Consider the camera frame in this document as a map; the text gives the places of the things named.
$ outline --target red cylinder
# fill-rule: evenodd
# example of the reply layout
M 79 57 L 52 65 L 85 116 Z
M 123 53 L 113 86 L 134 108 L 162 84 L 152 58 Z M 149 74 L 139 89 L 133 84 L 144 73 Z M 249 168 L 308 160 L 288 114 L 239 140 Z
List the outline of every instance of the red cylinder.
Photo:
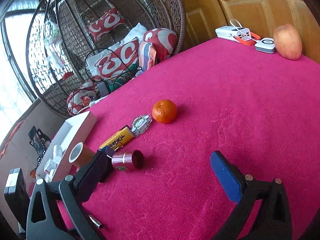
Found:
M 144 156 L 139 150 L 115 153 L 111 161 L 112 166 L 119 171 L 140 170 L 143 167 Z

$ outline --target striped cloth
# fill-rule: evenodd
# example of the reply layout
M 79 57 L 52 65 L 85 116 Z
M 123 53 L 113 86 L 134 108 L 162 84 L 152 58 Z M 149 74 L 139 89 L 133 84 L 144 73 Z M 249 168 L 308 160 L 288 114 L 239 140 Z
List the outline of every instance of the striped cloth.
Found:
M 152 43 L 142 41 L 139 46 L 139 66 L 142 73 L 152 68 L 156 61 L 156 50 Z

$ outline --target wall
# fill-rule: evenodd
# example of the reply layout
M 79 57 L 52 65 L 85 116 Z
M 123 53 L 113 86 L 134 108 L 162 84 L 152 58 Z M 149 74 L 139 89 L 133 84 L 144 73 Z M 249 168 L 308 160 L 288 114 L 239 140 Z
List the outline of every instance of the wall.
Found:
M 29 144 L 28 133 L 33 126 L 52 138 L 63 124 L 64 119 L 50 111 L 42 102 L 25 118 L 10 141 L 0 160 L 0 191 L 4 191 L 10 169 L 22 168 L 27 190 L 32 184 L 30 171 L 36 167 L 38 155 Z M 17 220 L 9 209 L 3 194 L 0 195 L 0 210 L 13 230 L 18 230 Z

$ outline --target wicker chair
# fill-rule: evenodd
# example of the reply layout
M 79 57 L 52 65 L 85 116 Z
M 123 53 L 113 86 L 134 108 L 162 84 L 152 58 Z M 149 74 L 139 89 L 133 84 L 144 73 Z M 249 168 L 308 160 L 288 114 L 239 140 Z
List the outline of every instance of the wicker chair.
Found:
M 85 27 L 112 7 L 119 10 L 127 24 L 117 26 L 95 42 Z M 148 30 L 175 31 L 178 42 L 173 55 L 181 51 L 186 31 L 181 0 L 41 0 L 26 44 L 28 73 L 39 98 L 56 114 L 69 117 L 67 97 L 89 79 L 84 63 L 86 56 L 94 49 L 121 41 L 139 22 Z M 57 30 L 60 42 L 51 44 L 49 51 L 46 42 Z M 74 75 L 63 80 L 67 72 Z

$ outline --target wooden door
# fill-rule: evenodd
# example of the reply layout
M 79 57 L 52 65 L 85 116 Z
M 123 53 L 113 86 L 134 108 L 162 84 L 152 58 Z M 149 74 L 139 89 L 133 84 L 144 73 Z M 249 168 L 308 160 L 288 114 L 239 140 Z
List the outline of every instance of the wooden door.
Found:
M 183 0 L 187 17 L 183 49 L 216 38 L 215 29 L 227 25 L 218 0 Z
M 183 0 L 187 4 L 193 3 L 192 0 Z M 228 25 L 229 20 L 237 19 L 244 27 L 252 32 L 264 37 L 273 37 L 273 31 L 277 26 L 290 23 L 298 30 L 303 45 L 303 54 L 320 63 L 320 27 L 312 13 L 305 5 L 303 0 L 217 0 L 222 10 L 225 21 Z M 198 4 L 198 7 L 205 7 L 205 2 Z M 209 19 L 210 15 L 204 13 L 203 18 Z M 217 18 L 212 26 L 221 27 L 223 21 Z M 192 29 L 197 30 L 197 23 L 193 24 Z

